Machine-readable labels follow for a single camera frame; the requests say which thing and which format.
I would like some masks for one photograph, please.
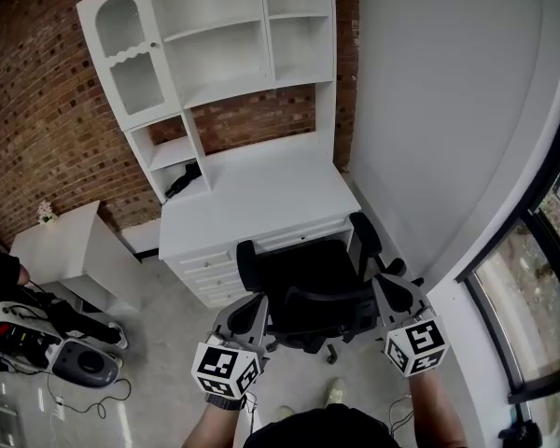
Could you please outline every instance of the black office chair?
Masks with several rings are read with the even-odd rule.
[[[380,273],[403,276],[406,266],[402,259],[384,266],[379,257],[382,245],[370,221],[362,213],[351,214],[350,220],[361,244],[358,272],[338,240],[263,254],[256,254],[252,241],[238,244],[238,269],[245,288],[268,297],[272,324],[266,331],[275,338],[268,351],[282,344],[316,354],[326,339],[343,337],[349,343],[377,326],[371,279],[365,279],[369,259],[375,260]],[[336,352],[331,345],[329,350],[328,362],[334,363]]]

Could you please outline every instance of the cabinet door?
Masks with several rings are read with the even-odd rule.
[[[123,131],[180,111],[151,0],[83,0],[77,10]]]

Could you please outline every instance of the brick wall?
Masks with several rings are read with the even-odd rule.
[[[160,205],[95,74],[75,4],[0,0],[0,239],[35,224],[46,198],[57,213],[104,201],[115,230],[160,216]],[[337,0],[338,101],[334,160],[348,164],[355,117],[358,0]],[[208,153],[311,131],[311,86],[265,91],[194,109]],[[184,130],[165,121],[156,142]]]

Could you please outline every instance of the black window frame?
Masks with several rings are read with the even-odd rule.
[[[539,208],[551,189],[555,193],[560,189],[560,124],[542,165],[521,201],[511,211],[494,237],[456,278],[456,282],[464,284],[469,290],[490,333],[508,379],[511,391],[507,398],[508,403],[515,408],[516,418],[520,421],[528,421],[531,418],[529,401],[560,393],[560,370],[534,380],[524,380],[506,332],[475,271],[491,256],[516,225],[523,222],[536,239],[560,282],[560,236]]]

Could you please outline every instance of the white side table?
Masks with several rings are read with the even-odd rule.
[[[147,273],[99,218],[99,205],[87,204],[61,215],[52,226],[17,234],[10,255],[19,258],[40,286],[60,282],[110,314],[124,304],[140,310]]]

